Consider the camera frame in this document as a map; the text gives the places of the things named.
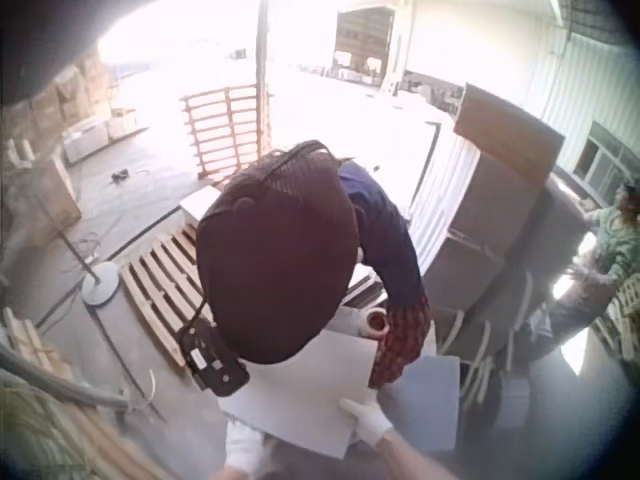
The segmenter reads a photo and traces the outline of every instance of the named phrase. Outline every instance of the white glove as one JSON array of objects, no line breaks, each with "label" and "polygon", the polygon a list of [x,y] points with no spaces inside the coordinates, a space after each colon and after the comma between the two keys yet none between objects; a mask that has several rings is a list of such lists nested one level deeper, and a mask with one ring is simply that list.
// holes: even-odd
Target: white glove
[{"label": "white glove", "polygon": [[373,389],[367,391],[367,397],[364,404],[359,404],[353,400],[343,398],[340,400],[340,406],[343,410],[351,413],[358,419],[356,425],[356,433],[372,447],[376,447],[382,436],[393,428],[393,425],[378,404],[376,399],[378,392]]},{"label": "white glove", "polygon": [[225,466],[255,474],[264,455],[264,433],[254,430],[240,420],[230,418],[227,423]]}]

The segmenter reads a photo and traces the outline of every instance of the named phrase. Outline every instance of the person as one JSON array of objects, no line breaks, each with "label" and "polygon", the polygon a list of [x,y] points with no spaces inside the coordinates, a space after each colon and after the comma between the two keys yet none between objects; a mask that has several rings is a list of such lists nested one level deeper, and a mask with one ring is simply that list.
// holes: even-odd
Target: person
[{"label": "person", "polygon": [[388,295],[369,386],[395,381],[430,325],[407,223],[366,170],[315,140],[237,173],[199,223],[198,274],[221,340],[253,363],[295,355],[335,314],[358,247]]},{"label": "person", "polygon": [[[402,480],[455,480],[436,461],[423,457],[393,428],[370,389],[364,403],[342,399],[340,407],[357,419],[356,434],[382,457],[394,478]],[[237,419],[227,423],[226,460],[211,480],[246,480],[256,475],[265,457],[265,436]]]},{"label": "person", "polygon": [[520,358],[536,360],[562,345],[606,312],[618,288],[640,272],[640,179],[628,179],[615,197],[614,206],[585,214],[596,232],[596,247],[570,267],[574,284],[549,306],[553,338],[539,336],[527,345],[520,338]]}]

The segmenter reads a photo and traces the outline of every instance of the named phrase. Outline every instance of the concrete floor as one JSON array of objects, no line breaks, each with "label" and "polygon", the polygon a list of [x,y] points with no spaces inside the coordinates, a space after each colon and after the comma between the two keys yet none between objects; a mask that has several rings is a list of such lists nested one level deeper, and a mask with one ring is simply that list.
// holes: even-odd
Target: concrete floor
[{"label": "concrete floor", "polygon": [[[318,80],[305,77],[303,81],[315,84]],[[354,90],[352,85],[341,88],[335,83],[327,83],[324,90],[327,94],[333,91],[335,101],[317,95],[307,100],[306,105],[301,104],[304,95],[298,89],[295,93],[298,97],[278,104],[278,96],[291,88],[283,84],[275,89],[273,125],[290,124],[293,119],[299,127],[286,131],[274,128],[276,145],[311,136],[327,142],[339,155],[365,156],[372,164],[386,162],[380,170],[383,173],[391,172],[394,162],[406,165],[399,168],[406,172],[404,179],[387,176],[390,191],[398,192],[392,194],[397,195],[394,200],[406,201],[402,188],[394,185],[401,186],[414,175],[415,163],[426,156],[426,150],[421,149],[428,148],[425,141],[428,133],[415,118],[402,117],[405,124],[414,125],[404,135],[391,123],[381,121],[375,126],[379,129],[376,135],[367,140],[361,124],[375,123],[372,119],[381,118],[381,111],[390,111],[389,105],[376,103],[365,89]],[[349,96],[350,110],[342,101]],[[339,107],[339,115],[327,105]],[[358,118],[355,112],[359,111],[364,114]],[[395,113],[391,114],[394,122],[400,118]],[[83,245],[86,243],[81,242],[83,238],[99,238],[100,257],[106,258],[203,184],[197,180],[194,166],[186,160],[171,131],[169,124],[167,128],[154,125],[70,170],[83,212],[82,220],[68,231],[73,241]],[[353,134],[357,142],[346,143],[347,133]],[[131,178],[120,185],[111,183],[111,173],[122,168],[129,169]],[[139,255],[159,232],[175,231],[182,222],[182,214],[174,214],[131,245],[116,262],[123,264]],[[9,305],[18,316],[35,321],[82,277],[59,240],[45,248],[23,252],[14,267],[10,272],[14,287],[9,292]],[[163,423],[144,407],[127,416],[120,425],[123,435],[134,440],[176,478],[206,478],[224,461],[225,419],[215,397],[200,392],[189,376],[170,366],[137,318],[123,288],[96,312],[134,377],[147,391],[149,370],[153,371],[157,380],[153,404],[167,420]],[[77,296],[61,305],[40,332],[46,332],[44,339],[54,343],[87,382],[110,391],[125,389],[132,398],[141,401]],[[559,351],[537,362],[531,371],[529,426],[520,432],[487,432],[476,437],[480,440],[461,448],[455,457],[445,457],[463,478],[560,478],[560,473],[568,473],[567,466],[594,458],[599,441],[611,433],[631,395],[618,365],[595,339],[590,339],[580,376],[569,370]],[[352,447],[343,462],[283,444],[276,447],[273,458],[287,464],[289,478],[386,478],[380,459],[362,445]]]}]

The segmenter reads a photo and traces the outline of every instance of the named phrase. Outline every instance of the cardboard sheet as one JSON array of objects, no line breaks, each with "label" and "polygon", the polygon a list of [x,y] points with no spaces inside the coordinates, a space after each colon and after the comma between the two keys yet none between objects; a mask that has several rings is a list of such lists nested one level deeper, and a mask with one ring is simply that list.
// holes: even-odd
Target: cardboard sheet
[{"label": "cardboard sheet", "polygon": [[343,458],[355,419],[339,401],[364,400],[376,348],[371,340],[324,330],[286,362],[248,363],[251,380],[219,398],[220,409],[286,442]]},{"label": "cardboard sheet", "polygon": [[457,357],[420,357],[378,394],[396,430],[423,454],[455,448],[459,399]]}]

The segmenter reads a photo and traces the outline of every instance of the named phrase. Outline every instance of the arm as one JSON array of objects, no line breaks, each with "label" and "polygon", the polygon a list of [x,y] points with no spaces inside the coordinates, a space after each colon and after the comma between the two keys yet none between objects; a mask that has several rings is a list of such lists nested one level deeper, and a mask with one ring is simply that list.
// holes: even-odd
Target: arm
[{"label": "arm", "polygon": [[376,361],[371,371],[369,387],[380,388],[396,381],[404,367],[419,356],[430,325],[429,302],[424,292],[415,305],[387,306],[389,333],[380,343]]},{"label": "arm", "polygon": [[264,456],[264,434],[240,420],[229,419],[225,451],[224,468],[210,480],[247,480],[258,470]]},{"label": "arm", "polygon": [[247,480],[249,475],[234,467],[224,467],[211,480]]},{"label": "arm", "polygon": [[600,226],[600,212],[602,212],[602,209],[593,210],[584,214],[584,222],[589,227],[589,230],[597,229]]},{"label": "arm", "polygon": [[382,187],[355,162],[340,167],[340,185],[354,205],[363,263],[376,271],[389,298],[389,333],[380,344],[369,386],[400,377],[420,356],[430,325],[429,302],[407,222]]},{"label": "arm", "polygon": [[638,238],[629,238],[628,242],[624,242],[616,249],[615,258],[607,277],[610,282],[616,286],[620,286],[624,281],[635,273],[636,262],[640,256],[640,244]]},{"label": "arm", "polygon": [[382,436],[376,448],[389,465],[394,478],[455,480],[442,465],[420,455],[393,429]]},{"label": "arm", "polygon": [[342,399],[340,406],[358,419],[356,433],[380,452],[394,478],[455,480],[455,477],[440,464],[420,455],[398,435],[382,412],[376,396],[375,390],[369,390],[363,404]]}]

